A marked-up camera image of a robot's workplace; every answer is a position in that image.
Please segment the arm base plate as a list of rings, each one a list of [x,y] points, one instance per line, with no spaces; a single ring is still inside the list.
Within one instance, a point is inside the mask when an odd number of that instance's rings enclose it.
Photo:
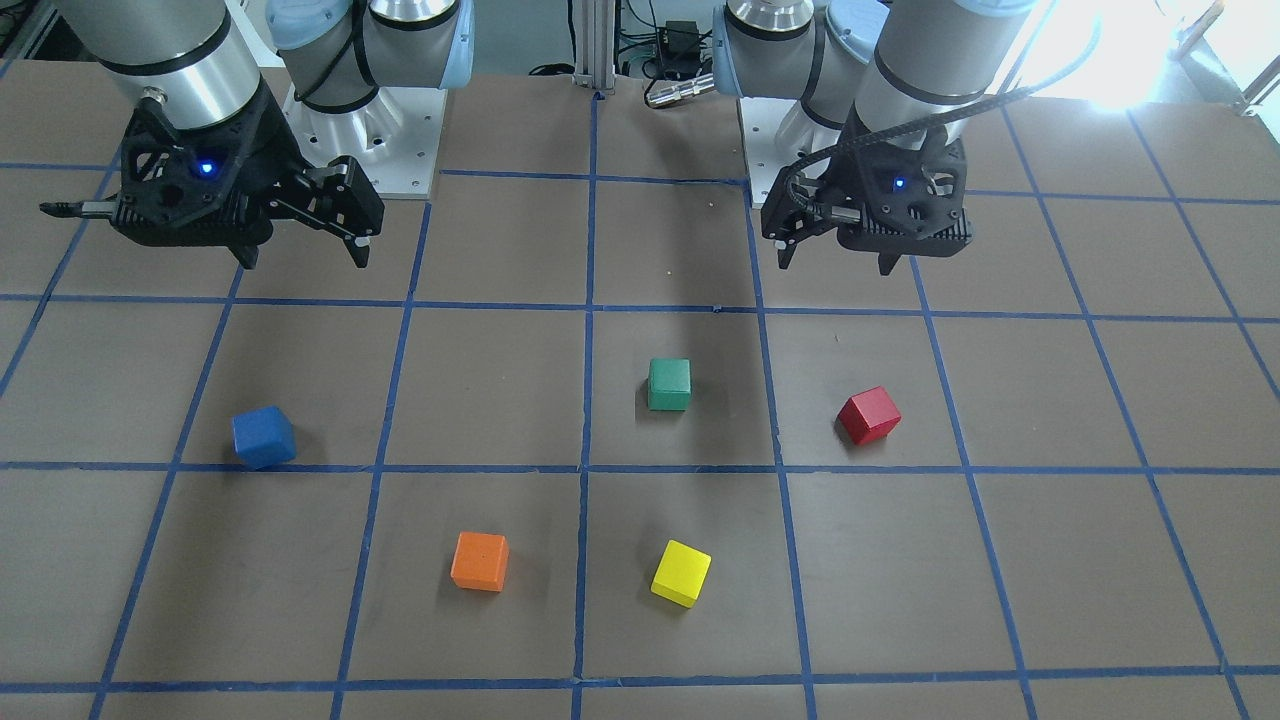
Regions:
[[[285,100],[283,113],[311,164],[352,156],[381,197],[428,200],[448,97],[443,88],[388,87],[346,114],[320,113],[293,99]]]
[[[756,210],[763,208],[780,169],[837,143],[842,131],[840,124],[828,127],[813,119],[800,100],[742,97],[739,110],[751,206]]]

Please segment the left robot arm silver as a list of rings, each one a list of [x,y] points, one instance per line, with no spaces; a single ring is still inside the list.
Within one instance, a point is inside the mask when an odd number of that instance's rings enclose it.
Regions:
[[[777,170],[760,233],[781,269],[835,233],[872,252],[952,258],[973,240],[963,128],[983,113],[1030,1],[726,1],[713,19],[716,88],[787,100],[815,132]]]

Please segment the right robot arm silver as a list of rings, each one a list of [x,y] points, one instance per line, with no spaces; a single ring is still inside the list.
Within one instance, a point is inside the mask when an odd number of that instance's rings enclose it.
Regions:
[[[276,222],[337,237],[365,268],[385,215],[376,173],[416,158],[417,124],[396,92],[462,88],[474,69],[471,1],[268,3],[288,102],[223,1],[58,10],[133,111],[118,192],[40,210],[104,220],[143,247],[223,247],[244,269]]]

